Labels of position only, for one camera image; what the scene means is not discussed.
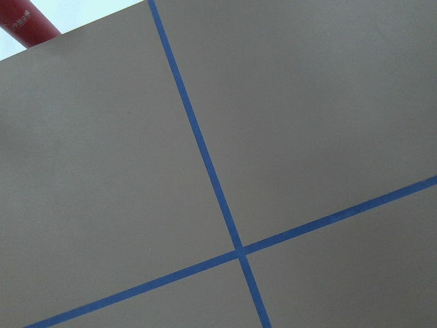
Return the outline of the red cardboard tube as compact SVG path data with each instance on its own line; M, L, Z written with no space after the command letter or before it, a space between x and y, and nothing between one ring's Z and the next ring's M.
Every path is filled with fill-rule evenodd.
M26 49L61 35L28 0L1 0L1 28Z

